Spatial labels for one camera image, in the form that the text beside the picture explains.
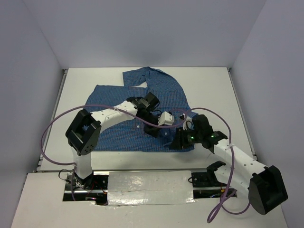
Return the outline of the blue plaid long sleeve shirt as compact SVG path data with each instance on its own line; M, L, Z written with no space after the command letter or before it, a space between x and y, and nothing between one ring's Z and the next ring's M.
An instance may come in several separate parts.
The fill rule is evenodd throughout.
M158 123L165 111L174 117L181 110L189 110L186 95L180 84L170 75L150 67L123 72L123 86L96 85L86 101L86 110L102 110L101 105L116 106L131 98L141 99L152 93L156 98L147 109L140 106L139 119L124 121L100 133L95 151L170 152L175 137L174 128L157 128L147 125Z

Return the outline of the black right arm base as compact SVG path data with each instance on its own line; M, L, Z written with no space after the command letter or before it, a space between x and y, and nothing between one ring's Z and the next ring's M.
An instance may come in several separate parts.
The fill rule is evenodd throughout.
M192 172L188 182L192 184L194 199L219 198L226 189L226 184L207 171Z

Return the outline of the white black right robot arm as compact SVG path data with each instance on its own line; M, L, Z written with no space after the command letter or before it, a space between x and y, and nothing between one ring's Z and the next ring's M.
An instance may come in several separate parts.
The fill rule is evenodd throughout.
M267 167L230 143L224 133L213 130L205 115L193 117L192 123L191 129L176 129L169 148L181 150L200 143L218 156L219 161L207 168L209 172L206 178L210 185L229 183L242 196L246 196L261 215L288 199L281 172L276 166Z

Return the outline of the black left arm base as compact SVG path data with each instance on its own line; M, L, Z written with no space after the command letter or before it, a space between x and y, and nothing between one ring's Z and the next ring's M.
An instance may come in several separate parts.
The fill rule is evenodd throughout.
M89 201L96 205L108 205L107 188L108 174L94 175L93 182L86 186L81 185L76 179L72 180L72 174L69 173L65 181L65 187L62 200L64 202Z

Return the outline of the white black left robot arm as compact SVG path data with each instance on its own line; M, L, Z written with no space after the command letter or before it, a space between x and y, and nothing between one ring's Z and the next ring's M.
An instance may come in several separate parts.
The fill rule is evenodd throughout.
M135 116L158 125L159 116L153 115L152 111L159 103L155 95L148 93L145 97L129 97L113 108L91 113L83 109L77 113L65 136L73 148L75 179L80 188L88 189L94 183L91 152L97 146L100 133Z

